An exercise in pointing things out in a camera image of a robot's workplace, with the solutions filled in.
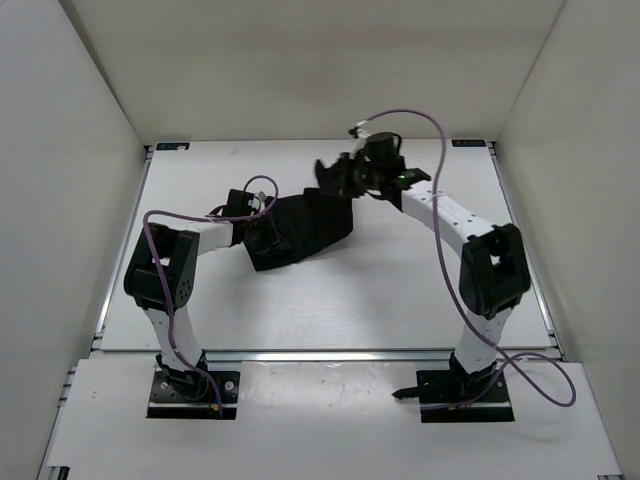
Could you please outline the black pleated skirt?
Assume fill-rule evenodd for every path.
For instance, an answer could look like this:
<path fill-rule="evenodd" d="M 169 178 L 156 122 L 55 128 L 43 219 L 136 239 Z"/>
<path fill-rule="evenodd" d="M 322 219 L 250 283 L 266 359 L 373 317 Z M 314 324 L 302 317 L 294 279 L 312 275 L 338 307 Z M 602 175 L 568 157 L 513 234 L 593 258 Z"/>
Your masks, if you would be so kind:
<path fill-rule="evenodd" d="M 271 209 L 279 232 L 290 244 L 281 256 L 251 257 L 257 272 L 299 263 L 348 237 L 354 226 L 351 198 L 333 197 L 318 187 L 306 187 L 300 194 L 276 201 Z"/>

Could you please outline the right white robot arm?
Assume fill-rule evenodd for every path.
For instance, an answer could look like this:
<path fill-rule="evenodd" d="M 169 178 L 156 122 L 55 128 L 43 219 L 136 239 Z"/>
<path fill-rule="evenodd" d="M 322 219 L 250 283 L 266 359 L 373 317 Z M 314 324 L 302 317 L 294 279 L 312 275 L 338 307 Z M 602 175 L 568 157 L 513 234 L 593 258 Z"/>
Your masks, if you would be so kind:
<path fill-rule="evenodd" d="M 522 235 L 511 223 L 478 217 L 440 191 L 429 174 L 407 167 L 401 144 L 391 132 L 362 136 L 332 165 L 316 161 L 314 175 L 326 194 L 391 203 L 433 231 L 438 251 L 449 246 L 458 255 L 458 283 L 448 288 L 465 326 L 451 356 L 448 387 L 456 398 L 471 400 L 494 370 L 506 321 L 531 287 Z"/>

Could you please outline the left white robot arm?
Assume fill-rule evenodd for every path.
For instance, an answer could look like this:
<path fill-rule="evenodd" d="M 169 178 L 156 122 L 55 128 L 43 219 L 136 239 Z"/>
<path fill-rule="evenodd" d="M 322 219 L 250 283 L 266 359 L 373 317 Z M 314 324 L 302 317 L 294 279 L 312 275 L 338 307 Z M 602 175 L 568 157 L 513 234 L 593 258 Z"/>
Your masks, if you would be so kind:
<path fill-rule="evenodd" d="M 232 189 L 225 204 L 204 216 L 157 209 L 144 214 L 124 290 L 151 321 L 161 349 L 158 365 L 185 397 L 197 398 L 209 385 L 187 308 L 198 258 L 242 243 L 260 253 L 276 248 L 284 240 L 276 223 L 296 200 Z"/>

